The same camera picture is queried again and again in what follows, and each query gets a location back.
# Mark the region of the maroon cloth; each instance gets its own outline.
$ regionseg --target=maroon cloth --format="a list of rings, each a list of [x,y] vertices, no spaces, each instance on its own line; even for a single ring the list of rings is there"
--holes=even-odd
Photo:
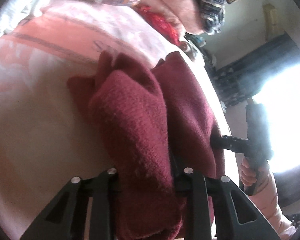
[[[178,52],[152,72],[123,54],[114,67],[111,61],[102,53],[96,76],[73,77],[67,85],[82,116],[98,128],[118,170],[117,237],[174,239],[185,202],[174,193],[168,134],[174,154],[204,175],[219,178],[223,152],[210,147],[211,133],[218,133],[214,115]]]

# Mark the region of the window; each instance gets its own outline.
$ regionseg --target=window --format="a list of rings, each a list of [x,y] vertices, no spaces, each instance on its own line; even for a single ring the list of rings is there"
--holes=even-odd
[[[300,64],[269,80],[253,99],[267,110],[274,150],[271,170],[282,172],[299,165]]]

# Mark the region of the folded cloth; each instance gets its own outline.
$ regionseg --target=folded cloth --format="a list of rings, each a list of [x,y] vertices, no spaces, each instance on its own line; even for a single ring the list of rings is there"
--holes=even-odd
[[[226,0],[195,0],[199,7],[205,33],[213,35],[220,32],[225,20]]]
[[[194,0],[142,0],[138,5],[150,6],[151,12],[164,15],[169,22],[181,22],[187,33],[203,33],[199,8]]]
[[[187,167],[219,179],[225,174],[224,152],[212,149],[211,135],[220,136],[217,121],[192,71],[179,52],[172,52],[152,70],[167,106],[169,146]],[[209,197],[210,221],[214,213]]]
[[[67,85],[118,170],[117,238],[175,239],[185,202],[174,193],[168,134],[175,155],[218,178],[224,161],[223,152],[210,147],[211,133],[218,133],[214,115],[179,52],[161,60],[153,73],[123,54],[113,67],[111,62],[103,52],[94,77],[72,77]]]

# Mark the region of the metal bolt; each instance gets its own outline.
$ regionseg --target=metal bolt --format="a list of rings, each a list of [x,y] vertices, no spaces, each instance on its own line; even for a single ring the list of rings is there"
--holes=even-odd
[[[186,174],[191,174],[193,172],[192,168],[184,168],[183,170]]]
[[[117,173],[117,169],[115,169],[115,168],[111,168],[111,169],[108,170],[108,174],[110,174],[110,175],[113,175],[113,174],[116,174],[116,173]]]
[[[73,184],[77,184],[77,183],[79,183],[80,181],[81,181],[80,177],[73,177],[73,178],[71,179],[71,183],[73,183]]]
[[[222,176],[221,181],[227,183],[230,181],[230,178],[228,176]]]

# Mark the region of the pink sleeve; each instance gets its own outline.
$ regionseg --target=pink sleeve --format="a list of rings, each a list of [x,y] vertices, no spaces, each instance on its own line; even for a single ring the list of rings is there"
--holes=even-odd
[[[257,194],[249,198],[268,219],[281,240],[289,240],[293,236],[296,229],[282,214],[278,205],[277,187],[271,172],[265,182],[260,185]]]

